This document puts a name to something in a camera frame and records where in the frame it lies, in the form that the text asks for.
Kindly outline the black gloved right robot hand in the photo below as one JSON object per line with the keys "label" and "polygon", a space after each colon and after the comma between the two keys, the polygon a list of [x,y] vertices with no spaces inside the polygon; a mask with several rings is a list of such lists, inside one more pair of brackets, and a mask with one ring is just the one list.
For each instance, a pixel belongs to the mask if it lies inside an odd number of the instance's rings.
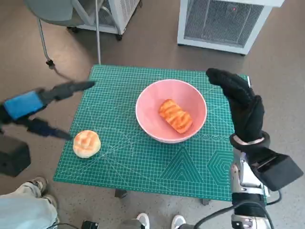
{"label": "black gloved right robot hand", "polygon": [[245,143],[261,139],[264,116],[261,96],[256,95],[248,82],[237,74],[209,68],[206,75],[211,84],[222,88],[229,102],[236,136]]}

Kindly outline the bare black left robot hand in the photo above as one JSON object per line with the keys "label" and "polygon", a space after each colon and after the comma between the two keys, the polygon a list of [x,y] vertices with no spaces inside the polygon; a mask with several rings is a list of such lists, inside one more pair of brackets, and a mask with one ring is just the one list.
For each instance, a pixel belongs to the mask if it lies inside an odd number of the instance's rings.
{"label": "bare black left robot hand", "polygon": [[29,119],[30,116],[42,111],[53,101],[61,101],[73,96],[76,92],[85,91],[95,85],[94,81],[67,82],[54,86],[52,89],[37,88],[0,103],[0,123],[14,123],[27,128],[28,132],[43,137],[56,137],[71,140],[69,133],[51,127],[40,118]]}

